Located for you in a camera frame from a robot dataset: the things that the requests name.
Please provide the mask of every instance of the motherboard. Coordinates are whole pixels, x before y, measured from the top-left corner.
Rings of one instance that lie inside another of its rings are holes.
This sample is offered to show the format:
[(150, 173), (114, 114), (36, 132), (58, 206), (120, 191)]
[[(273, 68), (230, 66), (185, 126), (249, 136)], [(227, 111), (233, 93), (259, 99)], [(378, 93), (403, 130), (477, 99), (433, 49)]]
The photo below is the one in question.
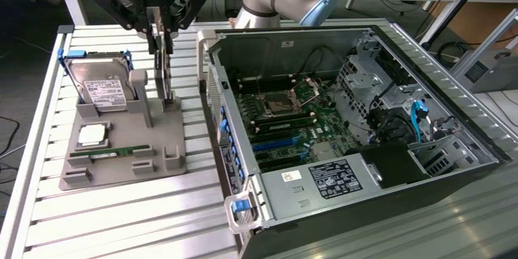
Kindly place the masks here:
[(337, 111), (334, 92), (309, 77), (239, 82), (235, 90), (263, 172), (343, 156), (359, 144)]

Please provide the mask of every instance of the hard drive label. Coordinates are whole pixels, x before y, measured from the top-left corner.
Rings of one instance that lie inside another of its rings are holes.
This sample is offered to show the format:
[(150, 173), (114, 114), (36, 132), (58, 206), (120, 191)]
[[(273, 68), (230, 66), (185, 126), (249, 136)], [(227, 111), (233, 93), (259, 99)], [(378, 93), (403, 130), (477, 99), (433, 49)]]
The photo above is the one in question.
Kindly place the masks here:
[(325, 199), (363, 189), (346, 159), (310, 167), (310, 172)]
[(123, 87), (118, 79), (84, 81), (84, 84), (96, 107), (127, 105)]

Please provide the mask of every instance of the floor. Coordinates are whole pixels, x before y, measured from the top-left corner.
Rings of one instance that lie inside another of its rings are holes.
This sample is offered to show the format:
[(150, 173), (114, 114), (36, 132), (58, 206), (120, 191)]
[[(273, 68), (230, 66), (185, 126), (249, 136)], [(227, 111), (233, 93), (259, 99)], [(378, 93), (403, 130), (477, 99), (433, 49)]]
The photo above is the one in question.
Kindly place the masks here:
[[(331, 14), (331, 18), (387, 18), (402, 28), (415, 34), (415, 30), (428, 16), (417, 4), (403, 4), (399, 1), (382, 2), (377, 0), (355, 1), (353, 10), (346, 10), (345, 1)], [(239, 9), (241, 0), (209, 0), (199, 14), (199, 21), (225, 21), (223, 5), (229, 9)], [(83, 0), (87, 17), (91, 24), (112, 24), (91, 0)], [(409, 11), (403, 15), (394, 10)], [(63, 2), (51, 4), (48, 0), (0, 0), (0, 116), (16, 119), (20, 129), (14, 138), (11, 149), (24, 145), (36, 110), (38, 98), (47, 71), (50, 53), (55, 42), (58, 26), (72, 24)], [(460, 40), (449, 30), (441, 35), (434, 48), (446, 41)], [(0, 151), (7, 146), (16, 124), (0, 119)], [(7, 156), (2, 163), (18, 167), (23, 150)], [(2, 166), (0, 171), (0, 224), (6, 215), (14, 182), (4, 183), (16, 177), (14, 169)]]

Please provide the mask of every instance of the aluminum extrusion table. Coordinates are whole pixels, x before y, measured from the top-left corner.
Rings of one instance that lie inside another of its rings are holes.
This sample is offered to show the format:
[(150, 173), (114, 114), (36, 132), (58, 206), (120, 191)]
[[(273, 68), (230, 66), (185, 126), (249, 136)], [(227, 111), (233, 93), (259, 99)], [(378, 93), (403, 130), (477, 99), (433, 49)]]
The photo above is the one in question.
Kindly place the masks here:
[[(136, 69), (151, 69), (154, 60), (146, 40), (116, 25), (79, 26), (59, 34), (3, 225), (0, 258), (238, 258), (197, 87), (195, 33), (218, 28), (229, 26), (194, 24), (175, 40), (173, 87), (182, 97), (189, 174), (67, 192), (58, 181), (76, 92), (56, 63), (58, 48), (130, 49)], [(150, 81), (150, 96), (154, 90)], [(513, 163), (440, 203), (271, 258), (496, 257), (518, 247), (517, 177)]]

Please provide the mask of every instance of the blue pcie slot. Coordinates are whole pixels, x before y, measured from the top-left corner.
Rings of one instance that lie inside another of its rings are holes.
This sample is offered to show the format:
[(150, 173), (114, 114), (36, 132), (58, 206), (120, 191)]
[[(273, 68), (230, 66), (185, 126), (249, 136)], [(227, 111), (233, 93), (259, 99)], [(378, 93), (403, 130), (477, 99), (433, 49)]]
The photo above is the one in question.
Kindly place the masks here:
[(270, 142), (266, 144), (254, 145), (253, 151), (258, 152), (258, 151), (265, 151), (265, 150), (271, 150), (271, 149), (277, 149), (277, 148), (282, 148), (282, 147), (294, 146), (298, 144), (301, 137), (302, 137), (302, 134), (294, 138), (290, 138), (290, 139), (278, 140), (278, 141), (274, 141), (274, 142)]

